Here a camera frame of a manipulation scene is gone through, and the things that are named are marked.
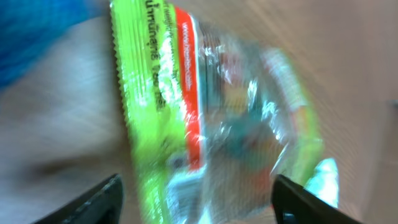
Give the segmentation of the teal tissue pack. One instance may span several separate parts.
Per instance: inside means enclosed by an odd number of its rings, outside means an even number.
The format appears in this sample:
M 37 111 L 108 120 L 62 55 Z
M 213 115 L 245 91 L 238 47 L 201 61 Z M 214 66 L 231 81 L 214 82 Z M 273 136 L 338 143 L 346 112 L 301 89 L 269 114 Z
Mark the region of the teal tissue pack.
M 305 188 L 328 205 L 338 208 L 339 175 L 333 158 L 322 160 L 315 168 L 314 176 Z

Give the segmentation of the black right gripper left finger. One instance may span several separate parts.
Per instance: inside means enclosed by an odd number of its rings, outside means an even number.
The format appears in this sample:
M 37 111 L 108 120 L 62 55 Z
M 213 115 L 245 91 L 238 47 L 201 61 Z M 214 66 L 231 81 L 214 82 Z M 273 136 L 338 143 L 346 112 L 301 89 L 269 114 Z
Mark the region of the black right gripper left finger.
M 121 176 L 113 174 L 35 224 L 118 224 L 123 202 Z

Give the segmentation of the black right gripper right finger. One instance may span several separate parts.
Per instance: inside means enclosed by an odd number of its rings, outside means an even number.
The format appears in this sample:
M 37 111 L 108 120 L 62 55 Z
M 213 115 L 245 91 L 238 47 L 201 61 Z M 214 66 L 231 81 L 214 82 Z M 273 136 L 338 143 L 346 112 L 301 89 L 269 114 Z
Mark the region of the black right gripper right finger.
M 271 202 L 277 224 L 361 224 L 281 174 L 273 183 Z

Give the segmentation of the blue snack bar wrapper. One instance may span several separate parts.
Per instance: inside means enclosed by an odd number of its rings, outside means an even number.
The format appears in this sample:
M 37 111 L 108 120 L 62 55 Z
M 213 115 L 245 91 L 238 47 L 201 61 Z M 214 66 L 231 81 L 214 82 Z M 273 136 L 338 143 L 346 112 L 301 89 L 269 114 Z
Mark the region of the blue snack bar wrapper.
M 99 1 L 1 0 L 1 88 L 21 78 L 71 26 L 102 11 Z

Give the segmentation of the green candy bag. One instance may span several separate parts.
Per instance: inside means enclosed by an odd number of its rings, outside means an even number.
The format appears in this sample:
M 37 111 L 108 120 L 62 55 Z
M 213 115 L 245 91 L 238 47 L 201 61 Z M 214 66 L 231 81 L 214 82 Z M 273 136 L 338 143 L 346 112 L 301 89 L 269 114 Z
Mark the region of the green candy bag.
M 305 185 L 323 151 L 285 54 L 164 0 L 110 3 L 144 223 L 244 221 L 282 174 Z

